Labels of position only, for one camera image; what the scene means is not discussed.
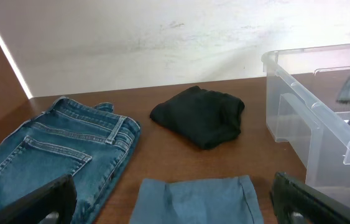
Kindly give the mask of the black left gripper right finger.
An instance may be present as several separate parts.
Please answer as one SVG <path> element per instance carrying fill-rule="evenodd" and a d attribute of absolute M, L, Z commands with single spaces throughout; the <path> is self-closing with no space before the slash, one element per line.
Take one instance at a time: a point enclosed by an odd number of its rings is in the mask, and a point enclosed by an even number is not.
<path fill-rule="evenodd" d="M 284 172 L 275 173 L 270 199 L 281 224 L 350 224 L 349 207 Z"/>

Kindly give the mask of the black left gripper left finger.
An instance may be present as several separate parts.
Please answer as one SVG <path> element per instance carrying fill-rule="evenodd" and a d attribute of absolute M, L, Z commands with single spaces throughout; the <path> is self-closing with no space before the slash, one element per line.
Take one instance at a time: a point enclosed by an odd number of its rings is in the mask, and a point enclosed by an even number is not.
<path fill-rule="evenodd" d="M 70 223 L 77 192 L 70 174 L 63 175 L 0 210 L 0 224 Z"/>

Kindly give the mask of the small blue cloth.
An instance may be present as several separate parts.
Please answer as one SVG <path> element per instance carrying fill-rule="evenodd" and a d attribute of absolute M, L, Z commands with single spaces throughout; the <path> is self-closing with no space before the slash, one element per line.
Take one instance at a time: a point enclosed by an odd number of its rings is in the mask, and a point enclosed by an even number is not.
<path fill-rule="evenodd" d="M 144 179 L 130 223 L 263 223 L 249 176 L 167 183 Z"/>

